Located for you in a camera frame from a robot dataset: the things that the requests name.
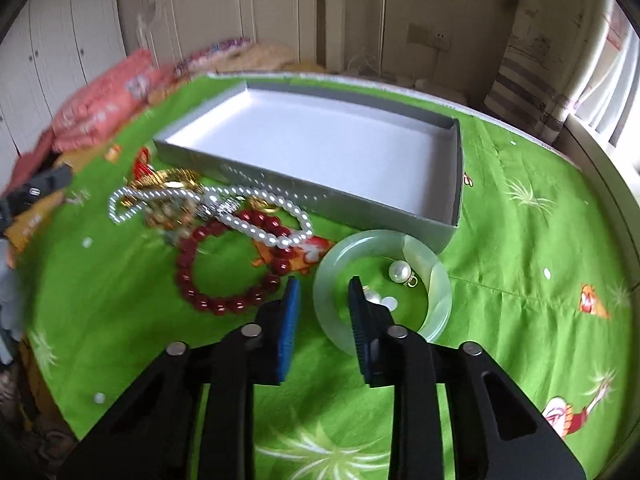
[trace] gray box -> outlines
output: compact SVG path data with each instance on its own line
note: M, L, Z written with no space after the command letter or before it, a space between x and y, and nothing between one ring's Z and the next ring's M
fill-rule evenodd
M154 140L167 164L273 191L358 229L400 231L435 253L458 226L460 124L403 102L248 80Z

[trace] jade bangle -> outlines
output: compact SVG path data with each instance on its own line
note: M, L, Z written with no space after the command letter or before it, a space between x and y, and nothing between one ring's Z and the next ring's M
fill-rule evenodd
M343 352L355 355L351 326L344 323L334 305L334 283L340 272L364 256L386 256L406 261L427 290L429 308L417 331L428 342L444 330L451 314L451 285L444 266L425 244L395 231L364 231L336 244L322 259L314 281L314 307L326 336Z

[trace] red beaded bracelet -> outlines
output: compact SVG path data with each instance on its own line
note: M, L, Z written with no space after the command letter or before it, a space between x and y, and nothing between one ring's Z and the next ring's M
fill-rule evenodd
M236 213L236 216L276 236L288 236L290 234L289 229L281 225L280 219L275 216L267 216L256 210L241 211ZM182 242L180 254L175 260L177 266L175 281L183 298L191 303L196 310L201 312L209 311L216 316L224 316L227 310L240 314L246 310L248 305L257 306L263 304L266 294L278 290L280 277L290 272L291 264L289 260L295 255L294 250L291 248L271 248L273 255L276 257L271 262L271 272L263 277L260 286L252 286L244 296L212 298L198 290L193 283L191 270L193 269L193 261L200 242L209 235L220 236L227 230L229 230L229 227L215 219L201 227L197 227L191 237Z

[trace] black object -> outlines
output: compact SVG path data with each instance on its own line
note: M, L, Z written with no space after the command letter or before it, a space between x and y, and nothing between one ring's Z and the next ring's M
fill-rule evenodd
M198 478L253 480L254 384L288 371L300 284L219 343L169 345L82 440L58 480L184 480L202 387L210 384Z
M473 342L458 349L427 343L369 303L358 277L349 309L360 371L372 388L395 387L389 478L442 480L436 384L449 403L458 480L584 480L585 473L542 414Z
M14 218L27 211L38 200L71 184L71 167L63 164L53 170L33 176L26 184L0 198L0 237L14 222Z

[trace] striped curtain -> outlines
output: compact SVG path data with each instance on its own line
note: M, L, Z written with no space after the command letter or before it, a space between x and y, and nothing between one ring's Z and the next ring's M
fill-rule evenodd
M553 143L596 69L613 9L614 0L520 0L485 106Z

